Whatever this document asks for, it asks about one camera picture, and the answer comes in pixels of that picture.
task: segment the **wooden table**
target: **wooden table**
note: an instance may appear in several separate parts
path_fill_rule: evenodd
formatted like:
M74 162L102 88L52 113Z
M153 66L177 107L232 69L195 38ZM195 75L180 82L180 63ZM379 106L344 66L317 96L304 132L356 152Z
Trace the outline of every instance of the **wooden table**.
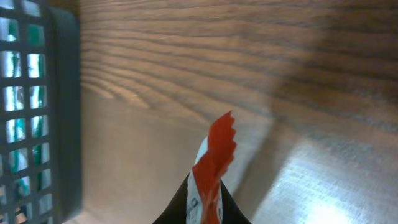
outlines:
M81 0L85 209L151 223L209 125L253 223L398 220L396 0Z

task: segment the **grid pattern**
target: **grid pattern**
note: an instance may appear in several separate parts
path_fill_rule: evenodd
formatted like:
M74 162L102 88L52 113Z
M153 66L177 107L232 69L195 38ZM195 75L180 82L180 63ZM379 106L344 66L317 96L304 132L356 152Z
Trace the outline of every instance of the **grid pattern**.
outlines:
M15 30L11 26L9 29L15 32L15 38L0 39L0 214L3 223L50 224L51 143L45 92L48 74L44 69L45 28L40 17L44 4L39 0L4 0L2 4L0 19L15 24ZM44 74L35 74L33 63L42 66ZM42 94L43 102L34 100L35 92ZM16 106L8 106L8 96L15 96ZM16 130L13 134L10 127ZM16 218L20 213L24 213L25 220Z

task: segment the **black plastic basket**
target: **black plastic basket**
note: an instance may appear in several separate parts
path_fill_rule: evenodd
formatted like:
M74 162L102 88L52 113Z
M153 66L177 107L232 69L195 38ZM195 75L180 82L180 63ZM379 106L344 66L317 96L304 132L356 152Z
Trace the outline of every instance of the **black plastic basket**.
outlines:
M72 14L41 0L0 0L4 223L62 223L80 211L78 56Z

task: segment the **packaging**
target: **packaging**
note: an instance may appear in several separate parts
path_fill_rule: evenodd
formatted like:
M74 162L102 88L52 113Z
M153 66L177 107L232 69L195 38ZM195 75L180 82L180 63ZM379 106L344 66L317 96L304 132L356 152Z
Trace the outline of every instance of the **packaging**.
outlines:
M211 125L192 170L154 223L250 223L221 181L236 148L233 123L228 112Z

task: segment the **wood grain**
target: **wood grain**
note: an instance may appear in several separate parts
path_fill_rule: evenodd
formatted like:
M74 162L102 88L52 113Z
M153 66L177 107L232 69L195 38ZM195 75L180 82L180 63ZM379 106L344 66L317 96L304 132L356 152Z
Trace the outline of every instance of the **wood grain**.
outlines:
M397 1L81 0L80 20L97 219L152 222L233 110L224 181L253 223L398 220Z

